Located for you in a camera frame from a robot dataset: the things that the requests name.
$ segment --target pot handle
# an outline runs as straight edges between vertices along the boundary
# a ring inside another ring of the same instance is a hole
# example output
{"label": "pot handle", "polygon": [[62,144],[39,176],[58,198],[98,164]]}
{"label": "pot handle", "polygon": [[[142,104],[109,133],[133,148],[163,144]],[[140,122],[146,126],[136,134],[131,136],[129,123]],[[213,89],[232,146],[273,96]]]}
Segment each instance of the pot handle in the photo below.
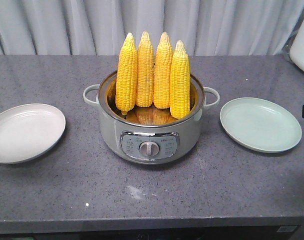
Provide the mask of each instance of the pot handle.
{"label": "pot handle", "polygon": [[99,87],[100,87],[100,84],[94,84],[94,85],[88,86],[88,87],[84,90],[84,92],[83,92],[83,99],[84,99],[84,101],[85,101],[87,104],[89,104],[89,105],[91,105],[91,106],[93,106],[93,107],[97,106],[99,103],[98,103],[98,102],[95,102],[95,101],[92,101],[92,100],[90,100],[90,99],[88,99],[88,98],[86,97],[86,95],[87,95],[90,91],[98,90]]}
{"label": "pot handle", "polygon": [[219,104],[219,102],[220,102],[220,94],[218,93],[218,91],[216,91],[215,89],[213,89],[211,87],[206,87],[206,86],[204,87],[204,91],[206,93],[211,93],[211,94],[215,95],[215,97],[217,99],[216,99],[215,102],[210,103],[210,104],[206,104],[206,102],[205,102],[205,104],[203,105],[203,110],[208,110],[211,107],[216,106],[217,104]]}

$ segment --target white plate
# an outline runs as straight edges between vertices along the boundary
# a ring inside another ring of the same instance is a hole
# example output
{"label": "white plate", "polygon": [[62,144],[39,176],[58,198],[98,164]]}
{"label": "white plate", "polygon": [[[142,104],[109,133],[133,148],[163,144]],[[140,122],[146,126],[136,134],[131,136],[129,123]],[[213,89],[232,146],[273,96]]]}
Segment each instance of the white plate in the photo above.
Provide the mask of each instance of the white plate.
{"label": "white plate", "polygon": [[53,147],[63,134],[63,113],[46,104],[25,104],[0,113],[0,163],[34,159]]}

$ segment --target plate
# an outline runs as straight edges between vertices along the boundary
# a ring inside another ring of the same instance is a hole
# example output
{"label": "plate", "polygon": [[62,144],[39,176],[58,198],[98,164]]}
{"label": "plate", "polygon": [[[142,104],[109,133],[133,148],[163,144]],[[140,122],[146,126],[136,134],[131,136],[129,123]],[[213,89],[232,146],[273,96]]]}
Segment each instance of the plate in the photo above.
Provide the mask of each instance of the plate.
{"label": "plate", "polygon": [[260,98],[229,101],[221,109],[220,120],[233,140],[258,152],[283,152],[302,138],[302,128],[289,111]]}
{"label": "plate", "polygon": [[21,163],[45,153],[60,139],[65,123],[59,109],[41,103],[0,113],[0,163]]}

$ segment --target cooking pot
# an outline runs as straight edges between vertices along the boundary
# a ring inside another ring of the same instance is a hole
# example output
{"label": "cooking pot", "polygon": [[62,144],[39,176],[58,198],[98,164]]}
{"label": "cooking pot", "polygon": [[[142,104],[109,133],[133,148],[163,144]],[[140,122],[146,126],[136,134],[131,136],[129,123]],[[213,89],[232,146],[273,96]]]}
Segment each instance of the cooking pot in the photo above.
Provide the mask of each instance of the cooking pot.
{"label": "cooking pot", "polygon": [[[203,87],[191,74],[191,111],[182,119],[170,116],[169,109],[135,107],[122,116],[115,106],[117,71],[102,84],[94,84],[83,92],[85,102],[99,111],[100,130],[108,147],[123,159],[131,162],[156,165],[174,161],[185,155],[196,144],[201,134],[203,112],[217,105],[219,93]],[[98,91],[96,101],[86,95]],[[216,101],[206,104],[206,93]]]}

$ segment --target pot rim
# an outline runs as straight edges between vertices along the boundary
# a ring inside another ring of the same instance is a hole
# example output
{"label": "pot rim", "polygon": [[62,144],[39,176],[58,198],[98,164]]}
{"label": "pot rim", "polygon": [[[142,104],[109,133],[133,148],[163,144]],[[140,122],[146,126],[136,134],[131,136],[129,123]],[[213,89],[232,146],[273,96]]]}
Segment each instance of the pot rim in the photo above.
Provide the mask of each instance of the pot rim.
{"label": "pot rim", "polygon": [[194,115],[196,113],[198,113],[198,111],[202,108],[204,101],[205,101],[205,91],[203,88],[202,83],[194,76],[191,74],[191,84],[194,85],[194,87],[197,90],[197,94],[198,94],[198,101],[195,102],[193,108],[191,109],[190,113],[188,115],[186,115],[185,117],[178,119],[176,121],[170,122],[170,123],[166,123],[166,124],[162,124],[162,125],[144,125],[144,124],[139,124],[139,123],[134,123],[131,121],[127,121],[124,118],[121,118],[119,115],[117,115],[110,107],[110,105],[107,102],[107,97],[106,97],[106,91],[110,85],[110,83],[112,81],[114,81],[114,77],[116,77],[117,75],[117,70],[112,72],[110,75],[108,75],[103,82],[100,84],[100,87],[98,89],[97,92],[97,98],[98,98],[98,102],[100,104],[100,106],[102,107],[102,109],[113,119],[131,125],[131,126],[135,126],[135,127],[141,127],[141,128],[165,128],[165,127],[170,127],[170,126],[175,126],[181,123],[184,123],[186,121],[188,121],[189,119],[191,119],[192,117],[194,117]]}

